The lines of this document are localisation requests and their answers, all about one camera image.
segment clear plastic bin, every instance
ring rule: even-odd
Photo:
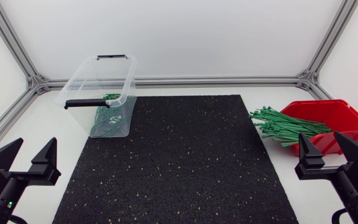
[[[92,138],[125,137],[136,102],[136,63],[135,57],[126,55],[87,58],[55,103],[67,109]]]

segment speckled mat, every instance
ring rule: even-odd
[[[138,97],[128,137],[88,139],[54,223],[297,220],[231,95]]]

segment aluminum frame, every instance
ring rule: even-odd
[[[358,0],[342,0],[337,13],[317,49],[308,68],[301,74],[287,77],[191,77],[191,78],[137,78],[137,88],[234,87],[234,86],[296,86],[317,100],[332,99],[319,84],[323,67],[345,26],[349,22]],[[20,115],[37,96],[51,90],[60,90],[67,80],[49,80],[41,75],[16,35],[0,4],[0,36],[27,78],[27,90],[0,117],[0,141]]]

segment plastic bin handle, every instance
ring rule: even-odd
[[[123,58],[123,57],[128,59],[126,55],[98,55],[96,59],[99,60],[101,58]]]
[[[66,100],[65,109],[79,106],[105,106],[110,108],[105,99]]]

